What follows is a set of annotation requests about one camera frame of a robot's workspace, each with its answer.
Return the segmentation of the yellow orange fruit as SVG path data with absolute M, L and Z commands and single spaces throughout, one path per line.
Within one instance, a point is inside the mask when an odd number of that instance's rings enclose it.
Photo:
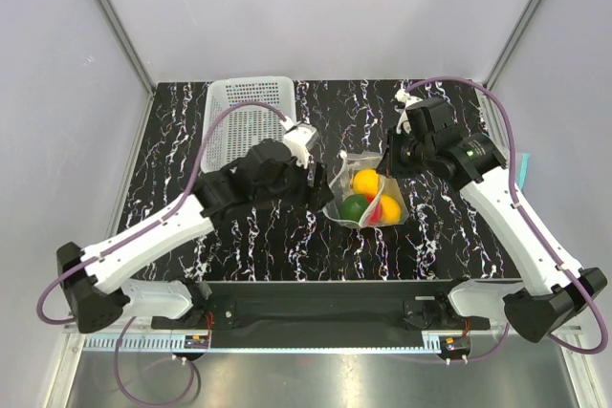
M 373 168 L 358 171 L 352 180 L 352 190 L 355 194 L 375 197 L 379 192 L 379 174 Z

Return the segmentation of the yellow lemon fruit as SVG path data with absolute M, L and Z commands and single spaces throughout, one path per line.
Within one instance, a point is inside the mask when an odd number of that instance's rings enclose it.
M 402 217 L 402 209 L 399 203 L 391 196 L 382 194 L 379 200 L 380 223 L 385 225 L 395 225 Z

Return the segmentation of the clear dotted zip bag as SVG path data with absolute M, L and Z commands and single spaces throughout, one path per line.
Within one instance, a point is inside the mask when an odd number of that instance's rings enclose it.
M 398 181 L 377 172 L 382 154 L 339 152 L 341 168 L 331 180 L 333 200 L 323 208 L 324 216 L 353 229 L 402 225 L 407 206 Z

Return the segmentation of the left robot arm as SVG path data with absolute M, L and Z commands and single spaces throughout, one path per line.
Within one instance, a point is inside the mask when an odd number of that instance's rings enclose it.
M 299 158 L 279 141 L 262 141 L 123 233 L 57 250 L 61 288 L 78 331 L 100 332 L 131 317 L 148 318 L 155 329 L 203 328 L 212 311 L 205 283 L 139 281 L 134 273 L 253 210 L 282 203 L 317 212 L 332 199 L 323 163 Z

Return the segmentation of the green lime fruit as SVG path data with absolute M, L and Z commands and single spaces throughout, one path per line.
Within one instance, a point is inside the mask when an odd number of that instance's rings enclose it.
M 339 216 L 345 221 L 358 222 L 368 206 L 369 202 L 365 195 L 352 194 L 341 203 Z

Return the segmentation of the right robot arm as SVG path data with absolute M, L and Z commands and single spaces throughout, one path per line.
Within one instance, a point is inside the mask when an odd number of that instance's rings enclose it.
M 437 322 L 451 329 L 467 317 L 504 321 L 537 343 L 588 307 L 606 287 L 605 275 L 584 268 L 554 238 L 492 140 L 468 134 L 442 98 L 408 96 L 400 106 L 378 173 L 408 179 L 428 172 L 445 181 L 484 219 L 520 276 L 513 283 L 457 282 L 434 304 Z

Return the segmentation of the red apple fruit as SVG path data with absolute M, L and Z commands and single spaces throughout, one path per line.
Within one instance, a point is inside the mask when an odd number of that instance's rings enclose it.
M 379 225 L 384 223 L 384 198 L 384 194 L 382 194 L 378 200 L 375 200 L 373 197 L 368 198 L 369 203 L 373 203 L 374 201 L 376 202 L 376 206 L 369 217 L 368 223 L 370 225 Z

